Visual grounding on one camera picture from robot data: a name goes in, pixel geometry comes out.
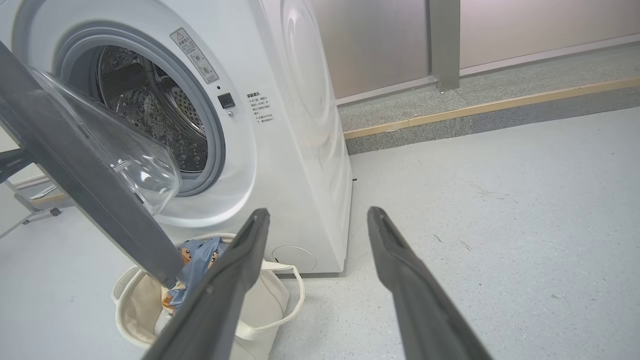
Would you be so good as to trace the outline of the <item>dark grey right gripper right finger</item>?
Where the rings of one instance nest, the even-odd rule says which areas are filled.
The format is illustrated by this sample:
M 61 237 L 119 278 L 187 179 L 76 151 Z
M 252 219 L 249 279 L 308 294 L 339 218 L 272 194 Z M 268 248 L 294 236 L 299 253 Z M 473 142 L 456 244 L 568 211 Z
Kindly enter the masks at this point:
M 407 360 L 489 360 L 491 355 L 390 216 L 367 212 L 375 270 L 393 297 Z

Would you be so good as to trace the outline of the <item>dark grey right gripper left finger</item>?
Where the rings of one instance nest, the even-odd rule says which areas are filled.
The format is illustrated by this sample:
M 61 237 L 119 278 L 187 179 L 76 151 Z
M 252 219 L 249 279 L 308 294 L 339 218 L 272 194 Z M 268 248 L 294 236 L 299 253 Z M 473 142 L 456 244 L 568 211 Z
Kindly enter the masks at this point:
M 270 227 L 266 208 L 247 218 L 160 337 L 146 360 L 228 360 L 246 293 L 258 280 Z

